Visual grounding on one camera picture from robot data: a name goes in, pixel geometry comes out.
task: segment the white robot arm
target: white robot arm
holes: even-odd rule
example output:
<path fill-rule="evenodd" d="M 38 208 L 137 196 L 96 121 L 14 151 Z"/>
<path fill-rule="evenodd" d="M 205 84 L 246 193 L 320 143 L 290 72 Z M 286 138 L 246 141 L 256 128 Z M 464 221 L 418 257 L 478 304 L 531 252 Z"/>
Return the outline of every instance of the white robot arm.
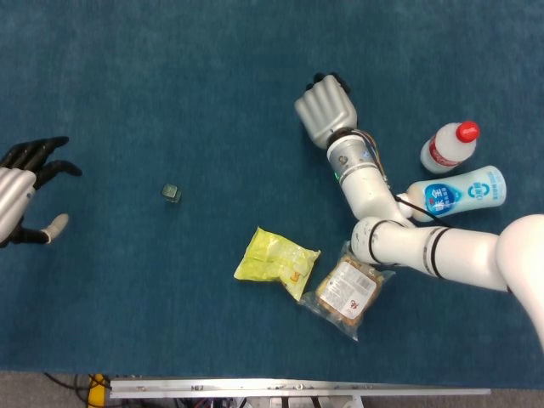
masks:
<path fill-rule="evenodd" d="M 27 207 L 44 184 L 58 173 L 82 175 L 82 171 L 68 161 L 45 164 L 49 155 L 68 140 L 61 137 L 17 144 L 0 160 L 0 248 L 10 242 L 48 244 L 68 224 L 68 215 L 60 214 L 41 230 L 22 226 Z"/>
<path fill-rule="evenodd" d="M 322 148 L 354 216 L 354 255 L 426 275 L 511 291 L 527 310 L 544 348 L 544 215 L 520 218 L 500 236 L 447 227 L 415 228 L 389 191 L 374 140 L 334 76 L 316 77 L 295 103 L 309 137 Z"/>

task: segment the yellow snack bag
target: yellow snack bag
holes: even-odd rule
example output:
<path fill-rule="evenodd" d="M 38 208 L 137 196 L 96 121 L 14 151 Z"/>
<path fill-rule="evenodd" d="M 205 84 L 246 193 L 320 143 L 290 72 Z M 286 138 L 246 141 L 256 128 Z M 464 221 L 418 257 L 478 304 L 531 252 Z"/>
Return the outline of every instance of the yellow snack bag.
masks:
<path fill-rule="evenodd" d="M 297 301 L 321 251 L 310 251 L 281 235 L 257 228 L 244 258 L 236 268 L 241 281 L 281 281 Z"/>

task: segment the gray floor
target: gray floor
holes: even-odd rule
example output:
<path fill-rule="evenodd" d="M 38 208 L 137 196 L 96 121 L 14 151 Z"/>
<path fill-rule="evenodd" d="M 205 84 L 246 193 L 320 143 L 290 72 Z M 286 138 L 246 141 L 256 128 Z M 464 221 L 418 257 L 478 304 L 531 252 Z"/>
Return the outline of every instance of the gray floor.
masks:
<path fill-rule="evenodd" d="M 70 382 L 72 376 L 56 376 Z M 365 408 L 542 408 L 544 391 L 495 390 L 470 397 L 387 397 L 363 399 Z M 162 401 L 162 406 L 173 406 Z M 59 387 L 39 373 L 0 372 L 0 406 L 5 408 L 73 408 L 85 406 L 73 391 Z"/>

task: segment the green cube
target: green cube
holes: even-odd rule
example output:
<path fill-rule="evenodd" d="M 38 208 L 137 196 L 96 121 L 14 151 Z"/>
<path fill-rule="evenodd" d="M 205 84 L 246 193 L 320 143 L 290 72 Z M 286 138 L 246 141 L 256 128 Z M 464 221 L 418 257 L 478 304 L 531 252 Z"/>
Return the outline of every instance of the green cube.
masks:
<path fill-rule="evenodd" d="M 162 196 L 170 202 L 179 202 L 181 200 L 181 190 L 177 185 L 164 184 L 162 187 Z"/>

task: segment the bottle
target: bottle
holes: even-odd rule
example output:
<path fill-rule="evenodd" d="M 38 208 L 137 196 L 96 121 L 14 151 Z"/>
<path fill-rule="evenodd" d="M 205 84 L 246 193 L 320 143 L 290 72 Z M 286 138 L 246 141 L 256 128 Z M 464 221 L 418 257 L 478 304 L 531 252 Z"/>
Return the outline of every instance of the bottle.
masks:
<path fill-rule="evenodd" d="M 438 180 L 418 181 L 398 197 L 427 210 L 436 217 L 475 210 L 498 207 L 507 198 L 507 185 L 498 168 L 486 166 L 458 176 Z M 432 219 L 423 212 L 399 203 L 402 214 L 416 221 Z"/>
<path fill-rule="evenodd" d="M 474 153 L 478 137 L 476 122 L 448 123 L 423 145 L 422 165 L 431 173 L 449 172 Z"/>

